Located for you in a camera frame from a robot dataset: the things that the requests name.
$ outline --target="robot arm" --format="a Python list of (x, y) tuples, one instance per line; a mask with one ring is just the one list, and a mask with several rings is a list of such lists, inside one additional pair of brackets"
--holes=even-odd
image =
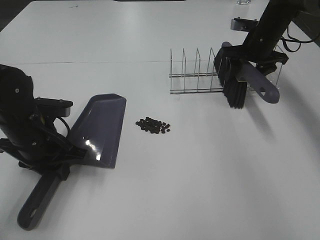
[(0, 65), (0, 128), (7, 136), (0, 148), (27, 168), (40, 171), (52, 155), (75, 148), (54, 126), (68, 117), (71, 101), (34, 99), (33, 80), (15, 67)]
[(232, 108), (244, 106), (247, 83), (266, 102), (275, 104), (279, 101), (278, 89), (265, 76), (277, 69), (276, 63), (288, 61), (286, 54), (274, 49), (300, 12), (320, 15), (320, 0), (270, 0), (259, 22), (232, 20), (232, 29), (246, 31), (248, 35), (242, 45), (222, 44), (214, 61), (223, 93)]

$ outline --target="black brush bristles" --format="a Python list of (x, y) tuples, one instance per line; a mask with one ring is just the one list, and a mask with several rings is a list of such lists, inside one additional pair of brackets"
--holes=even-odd
[(218, 73), (220, 85), (223, 87), (222, 92), (231, 108), (242, 109), (245, 105), (248, 83), (237, 81), (235, 77), (236, 60), (221, 58), (219, 53), (214, 59), (214, 67)]

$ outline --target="pile of pellets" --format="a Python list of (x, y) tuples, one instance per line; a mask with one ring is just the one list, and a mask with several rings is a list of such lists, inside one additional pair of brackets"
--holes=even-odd
[(166, 132), (170, 132), (170, 124), (165, 122), (161, 122), (150, 117), (146, 117), (145, 119), (140, 119), (140, 121), (136, 121), (135, 125), (138, 125), (142, 131), (150, 131), (151, 134), (165, 134)]

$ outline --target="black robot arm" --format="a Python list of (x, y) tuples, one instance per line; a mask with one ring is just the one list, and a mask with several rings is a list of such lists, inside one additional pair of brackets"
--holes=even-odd
[(285, 64), (288, 56), (275, 51), (290, 22), (300, 12), (320, 15), (320, 0), (270, 0), (259, 21), (235, 18), (231, 29), (248, 32), (242, 45), (225, 42), (214, 65), (223, 93), (233, 108), (242, 108), (247, 83), (268, 103), (277, 103), (278, 89), (266, 75), (274, 72), (276, 63)]
[(70, 165), (80, 163), (86, 151), (71, 144), (54, 126), (56, 118), (68, 117), (71, 101), (36, 98), (33, 80), (15, 67), (0, 65), (0, 151), (19, 160), (41, 178), (23, 205), (18, 224), (33, 229), (41, 219)]

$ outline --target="gray dustpan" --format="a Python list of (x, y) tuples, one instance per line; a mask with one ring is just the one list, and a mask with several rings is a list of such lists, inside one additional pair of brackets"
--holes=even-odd
[(68, 140), (87, 150), (79, 164), (114, 169), (126, 99), (116, 94), (93, 96), (74, 123)]

